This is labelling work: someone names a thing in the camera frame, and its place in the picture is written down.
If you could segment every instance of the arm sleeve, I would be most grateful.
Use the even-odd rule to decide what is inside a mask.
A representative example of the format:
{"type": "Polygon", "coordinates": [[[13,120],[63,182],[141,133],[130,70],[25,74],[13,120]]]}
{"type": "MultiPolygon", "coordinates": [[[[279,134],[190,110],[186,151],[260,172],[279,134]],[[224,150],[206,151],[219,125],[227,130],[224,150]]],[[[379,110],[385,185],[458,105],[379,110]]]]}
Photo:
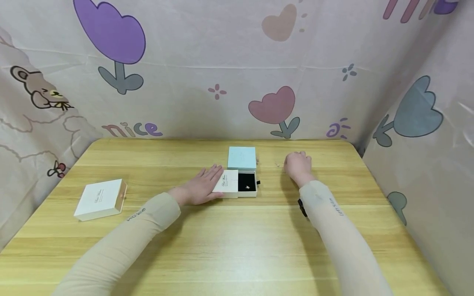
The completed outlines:
{"type": "Polygon", "coordinates": [[[337,204],[329,188],[311,181],[300,189],[311,224],[319,231],[335,266],[342,295],[392,296],[370,247],[337,204]]]}
{"type": "Polygon", "coordinates": [[[181,214],[168,193],[155,196],[88,250],[53,296],[108,296],[155,235],[181,214]]]}

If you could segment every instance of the fabric backdrop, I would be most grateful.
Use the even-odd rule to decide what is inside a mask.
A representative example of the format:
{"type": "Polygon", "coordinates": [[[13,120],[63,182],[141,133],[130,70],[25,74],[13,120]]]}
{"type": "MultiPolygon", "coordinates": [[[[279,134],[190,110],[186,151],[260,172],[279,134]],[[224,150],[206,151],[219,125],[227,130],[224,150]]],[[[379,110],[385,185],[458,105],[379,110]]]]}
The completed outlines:
{"type": "Polygon", "coordinates": [[[0,248],[100,137],[342,139],[474,290],[474,3],[0,4],[0,248]]]}

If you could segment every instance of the wooden table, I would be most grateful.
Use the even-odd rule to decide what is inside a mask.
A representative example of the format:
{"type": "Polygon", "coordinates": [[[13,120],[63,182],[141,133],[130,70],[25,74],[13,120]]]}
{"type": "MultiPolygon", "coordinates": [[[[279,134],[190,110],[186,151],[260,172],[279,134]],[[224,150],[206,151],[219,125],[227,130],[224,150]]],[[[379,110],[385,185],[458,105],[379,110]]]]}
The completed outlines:
{"type": "Polygon", "coordinates": [[[286,154],[296,150],[312,156],[313,172],[367,240],[395,295],[449,295],[350,144],[137,139],[92,144],[1,253],[0,295],[50,295],[91,246],[149,198],[201,167],[226,165],[229,146],[256,147],[258,197],[184,209],[112,295],[339,295],[321,238],[283,173],[286,154]],[[120,178],[128,183],[122,214],[73,217],[86,184],[120,178]]]}

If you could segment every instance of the hand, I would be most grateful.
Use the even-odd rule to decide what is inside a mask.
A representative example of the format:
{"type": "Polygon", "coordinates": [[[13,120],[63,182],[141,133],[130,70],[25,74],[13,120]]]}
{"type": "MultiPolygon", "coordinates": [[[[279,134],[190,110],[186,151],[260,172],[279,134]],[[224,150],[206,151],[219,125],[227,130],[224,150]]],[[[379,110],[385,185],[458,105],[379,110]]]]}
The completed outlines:
{"type": "Polygon", "coordinates": [[[284,168],[286,174],[300,188],[306,185],[306,183],[316,180],[311,173],[311,156],[306,156],[304,151],[288,154],[285,158],[284,168]]]}
{"type": "Polygon", "coordinates": [[[209,170],[203,168],[194,178],[184,185],[175,187],[168,193],[180,206],[200,205],[222,197],[222,192],[212,192],[224,169],[214,164],[209,170]]]}

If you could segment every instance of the light blue box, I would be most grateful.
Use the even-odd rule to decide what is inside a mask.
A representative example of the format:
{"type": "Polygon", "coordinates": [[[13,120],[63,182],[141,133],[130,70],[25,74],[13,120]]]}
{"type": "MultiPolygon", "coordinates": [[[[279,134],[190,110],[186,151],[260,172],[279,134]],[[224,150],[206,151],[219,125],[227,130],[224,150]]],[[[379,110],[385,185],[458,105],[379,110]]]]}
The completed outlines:
{"type": "Polygon", "coordinates": [[[229,147],[228,170],[256,170],[255,147],[229,147]]]}

